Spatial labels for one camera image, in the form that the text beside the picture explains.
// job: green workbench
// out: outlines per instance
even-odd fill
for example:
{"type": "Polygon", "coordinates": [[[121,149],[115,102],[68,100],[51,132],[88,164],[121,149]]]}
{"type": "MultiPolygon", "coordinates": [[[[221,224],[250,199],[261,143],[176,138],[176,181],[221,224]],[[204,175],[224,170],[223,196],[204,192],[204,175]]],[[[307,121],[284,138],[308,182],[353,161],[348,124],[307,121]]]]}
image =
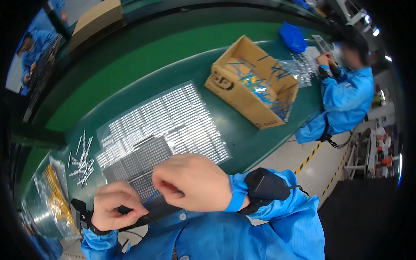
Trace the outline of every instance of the green workbench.
{"type": "MultiPolygon", "coordinates": [[[[34,173],[40,174],[48,164],[47,155],[68,162],[69,152],[77,149],[84,129],[86,136],[94,136],[90,155],[101,148],[96,130],[109,120],[131,107],[188,80],[193,80],[217,129],[227,143],[232,158],[220,167],[228,174],[244,172],[281,146],[321,107],[320,88],[317,83],[302,88],[285,125],[259,130],[235,109],[218,98],[203,84],[210,74],[211,64],[241,35],[247,35],[276,59],[291,59],[289,50],[279,39],[280,23],[229,23],[212,25],[181,32],[138,48],[119,57],[84,82],[77,82],[80,69],[87,69],[94,57],[88,57],[67,73],[59,83],[76,87],[60,108],[50,117],[47,128],[65,132],[68,146],[59,151],[34,148],[30,152],[23,172],[22,183],[29,183],[34,173]],[[222,37],[213,33],[226,32],[222,37]]],[[[317,31],[303,28],[305,38],[317,31]]],[[[132,35],[134,31],[125,32],[132,35]]],[[[95,53],[96,61],[105,53],[95,53]]],[[[97,187],[105,185],[99,166],[94,163],[94,173],[84,189],[68,177],[69,199],[77,198],[92,208],[97,187]]],[[[34,196],[28,192],[22,196],[34,196]]]]}

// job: ceiling light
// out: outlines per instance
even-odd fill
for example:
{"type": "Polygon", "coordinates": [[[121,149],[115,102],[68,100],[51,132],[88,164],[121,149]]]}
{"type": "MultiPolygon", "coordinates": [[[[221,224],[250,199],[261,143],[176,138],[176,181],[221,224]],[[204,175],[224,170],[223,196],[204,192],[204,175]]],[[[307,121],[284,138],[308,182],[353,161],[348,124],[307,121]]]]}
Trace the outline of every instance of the ceiling light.
{"type": "Polygon", "coordinates": [[[376,37],[377,35],[379,35],[380,30],[378,28],[375,29],[373,36],[376,37]]]}

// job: blue plastic bin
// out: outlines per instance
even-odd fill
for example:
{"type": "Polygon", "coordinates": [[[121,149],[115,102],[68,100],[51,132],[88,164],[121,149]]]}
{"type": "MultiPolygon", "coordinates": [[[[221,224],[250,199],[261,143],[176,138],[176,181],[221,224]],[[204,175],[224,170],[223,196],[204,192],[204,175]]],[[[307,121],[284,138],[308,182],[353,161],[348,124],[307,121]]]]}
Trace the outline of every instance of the blue plastic bin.
{"type": "Polygon", "coordinates": [[[286,46],[294,52],[304,52],[307,46],[306,41],[303,39],[299,29],[293,25],[283,22],[282,27],[279,30],[280,36],[286,46]]]}

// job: wrist strap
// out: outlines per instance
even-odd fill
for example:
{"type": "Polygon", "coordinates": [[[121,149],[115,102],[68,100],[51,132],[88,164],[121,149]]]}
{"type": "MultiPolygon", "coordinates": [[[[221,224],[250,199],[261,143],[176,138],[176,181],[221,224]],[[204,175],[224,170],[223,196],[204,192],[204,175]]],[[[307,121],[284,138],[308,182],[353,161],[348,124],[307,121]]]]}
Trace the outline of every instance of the wrist strap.
{"type": "Polygon", "coordinates": [[[248,194],[247,184],[241,181],[234,180],[234,175],[228,175],[230,180],[231,192],[233,196],[231,198],[228,207],[223,210],[224,212],[237,212],[243,205],[244,198],[248,194]]]}

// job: hand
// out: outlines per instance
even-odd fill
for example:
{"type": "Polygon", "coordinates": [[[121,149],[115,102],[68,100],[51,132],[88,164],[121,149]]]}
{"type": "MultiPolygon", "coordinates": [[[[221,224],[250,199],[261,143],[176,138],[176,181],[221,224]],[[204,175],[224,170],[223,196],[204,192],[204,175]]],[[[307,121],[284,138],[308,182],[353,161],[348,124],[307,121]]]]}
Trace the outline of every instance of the hand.
{"type": "Polygon", "coordinates": [[[66,21],[68,20],[68,15],[67,15],[67,14],[63,14],[63,15],[61,16],[61,20],[62,20],[63,22],[66,22],[66,21]]]}
{"type": "Polygon", "coordinates": [[[168,204],[189,211],[223,211],[233,196],[225,172],[197,154],[171,156],[154,167],[152,181],[168,204]]]}
{"type": "Polygon", "coordinates": [[[61,10],[61,21],[66,22],[68,20],[67,12],[65,12],[65,9],[61,10]]]}
{"type": "Polygon", "coordinates": [[[32,65],[30,65],[30,72],[33,72],[33,70],[36,67],[36,62],[32,63],[32,65]]]}
{"type": "Polygon", "coordinates": [[[116,181],[97,189],[91,223],[100,231],[115,230],[133,225],[148,213],[137,192],[126,181],[116,181]],[[119,206],[133,210],[122,215],[117,211],[119,206]]]}
{"type": "Polygon", "coordinates": [[[318,65],[324,64],[329,67],[329,59],[326,55],[319,56],[316,61],[318,62],[318,65]]]}
{"type": "Polygon", "coordinates": [[[329,66],[333,69],[336,69],[338,67],[337,63],[335,62],[334,56],[332,55],[332,52],[324,52],[322,55],[325,55],[328,57],[329,66]]]}
{"type": "Polygon", "coordinates": [[[24,81],[25,83],[28,83],[28,82],[29,82],[29,80],[30,80],[30,75],[29,75],[29,73],[26,73],[26,74],[25,74],[25,77],[23,78],[23,81],[24,81]]]}

